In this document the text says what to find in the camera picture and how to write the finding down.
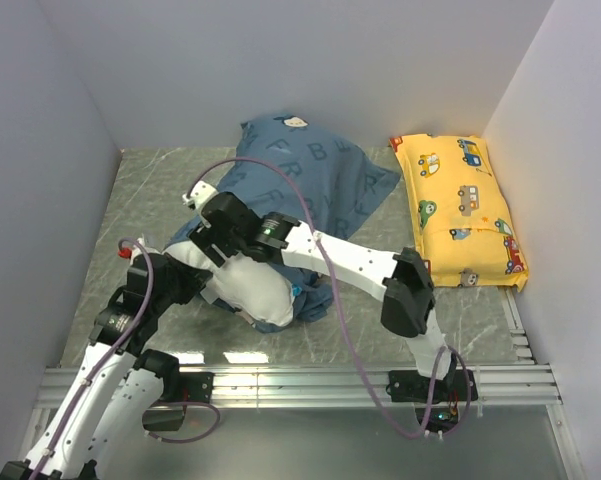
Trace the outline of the white pillow insert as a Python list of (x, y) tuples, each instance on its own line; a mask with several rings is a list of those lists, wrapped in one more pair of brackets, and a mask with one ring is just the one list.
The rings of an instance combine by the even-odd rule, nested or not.
[(203, 290), (203, 298), (209, 303), (222, 300), (265, 331), (276, 331), (292, 322), (292, 285), (268, 264), (238, 254), (217, 266), (191, 241), (174, 243), (165, 253), (190, 267), (212, 273)]

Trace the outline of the blue cartoon letter pillowcase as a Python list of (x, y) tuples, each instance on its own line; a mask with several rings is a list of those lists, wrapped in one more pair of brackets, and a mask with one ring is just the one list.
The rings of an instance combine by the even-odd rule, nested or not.
[[(236, 147), (239, 160), (216, 189), (233, 193), (260, 216), (279, 212), (299, 220), (310, 219), (317, 230), (347, 240), (400, 179), (398, 173), (375, 165), (356, 144), (292, 113), (256, 117), (242, 123), (241, 128), (242, 137)], [(188, 234), (198, 223), (198, 219), (192, 219), (183, 225), (166, 248), (191, 241)], [(333, 296), (318, 274), (269, 266), (292, 285), (292, 322), (313, 322), (326, 315)], [(222, 300), (210, 304), (239, 315)], [(265, 331), (246, 321), (260, 333), (280, 332), (292, 323)]]

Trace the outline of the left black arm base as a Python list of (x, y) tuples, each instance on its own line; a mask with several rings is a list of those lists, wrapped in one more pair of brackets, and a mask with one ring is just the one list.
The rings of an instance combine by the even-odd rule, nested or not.
[(217, 421), (211, 408), (214, 377), (209, 371), (179, 373), (142, 415), (143, 428), (153, 437), (202, 435)]

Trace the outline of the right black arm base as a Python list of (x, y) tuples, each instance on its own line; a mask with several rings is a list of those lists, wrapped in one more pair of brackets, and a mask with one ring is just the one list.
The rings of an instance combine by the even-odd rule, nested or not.
[(430, 379), (415, 370), (390, 370), (386, 393), (392, 403), (416, 404), (415, 416), (425, 433), (443, 436), (454, 431), (463, 416), (460, 404), (471, 405), (478, 400), (478, 389), (471, 370), (456, 370), (450, 382), (436, 380), (433, 385), (431, 408), (425, 421), (429, 400)]

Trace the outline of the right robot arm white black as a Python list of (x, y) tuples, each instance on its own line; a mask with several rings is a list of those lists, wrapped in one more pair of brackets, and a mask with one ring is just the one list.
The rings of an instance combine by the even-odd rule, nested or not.
[(437, 322), (428, 268), (415, 250), (393, 253), (356, 245), (278, 212), (260, 217), (234, 194), (218, 193), (207, 184), (184, 195), (183, 202), (201, 220), (189, 237), (214, 264), (222, 266), (242, 254), (366, 292), (382, 304), (382, 326), (405, 338), (424, 394), (440, 400), (454, 390), (457, 360)]

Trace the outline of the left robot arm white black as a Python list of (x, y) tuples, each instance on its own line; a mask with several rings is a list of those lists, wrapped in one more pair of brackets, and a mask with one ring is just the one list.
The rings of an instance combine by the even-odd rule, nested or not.
[(125, 285), (94, 321), (82, 363), (56, 415), (21, 460), (9, 461), (2, 479), (102, 479), (115, 445), (140, 425), (153, 406), (209, 406), (213, 377), (193, 386), (179, 360), (146, 348), (159, 318), (184, 305), (211, 274), (168, 254), (133, 257)]

